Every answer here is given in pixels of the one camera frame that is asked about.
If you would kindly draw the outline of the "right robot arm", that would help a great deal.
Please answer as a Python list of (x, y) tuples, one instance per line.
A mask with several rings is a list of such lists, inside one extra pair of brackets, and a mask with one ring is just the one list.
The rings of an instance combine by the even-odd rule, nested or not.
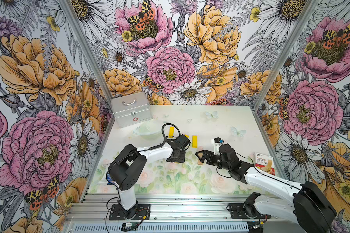
[(196, 152), (201, 163), (225, 169), (231, 178), (263, 189), (276, 198), (252, 194), (245, 205), (252, 213), (271, 215), (297, 223), (307, 233), (329, 233), (336, 210), (322, 191), (312, 182), (298, 183), (276, 177), (257, 169), (253, 164), (239, 159), (239, 154), (229, 144), (215, 144), (218, 152)]

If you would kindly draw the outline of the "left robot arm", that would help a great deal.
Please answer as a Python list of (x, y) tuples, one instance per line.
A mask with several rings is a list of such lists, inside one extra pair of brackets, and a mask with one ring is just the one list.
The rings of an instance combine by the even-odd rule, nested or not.
[(175, 138), (164, 138), (156, 146), (136, 148), (132, 144), (126, 145), (108, 167), (108, 174), (112, 183), (118, 188), (118, 216), (132, 219), (139, 207), (135, 196), (134, 185), (148, 162), (165, 159), (169, 163), (184, 163), (186, 150), (190, 140), (185, 135)]

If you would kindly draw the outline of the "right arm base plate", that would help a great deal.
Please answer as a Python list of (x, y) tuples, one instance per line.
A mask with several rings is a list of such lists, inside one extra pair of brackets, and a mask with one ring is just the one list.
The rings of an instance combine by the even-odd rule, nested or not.
[(262, 215), (252, 205), (245, 205), (244, 203), (230, 203), (226, 210), (230, 213), (232, 219), (258, 219), (266, 221), (271, 219), (271, 215)]

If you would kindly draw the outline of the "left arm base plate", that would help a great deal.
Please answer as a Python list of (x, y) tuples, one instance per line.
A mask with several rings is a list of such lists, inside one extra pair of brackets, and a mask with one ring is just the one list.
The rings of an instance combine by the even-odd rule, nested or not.
[(123, 209), (120, 204), (114, 204), (109, 214), (109, 220), (149, 220), (151, 205), (135, 204), (129, 210)]

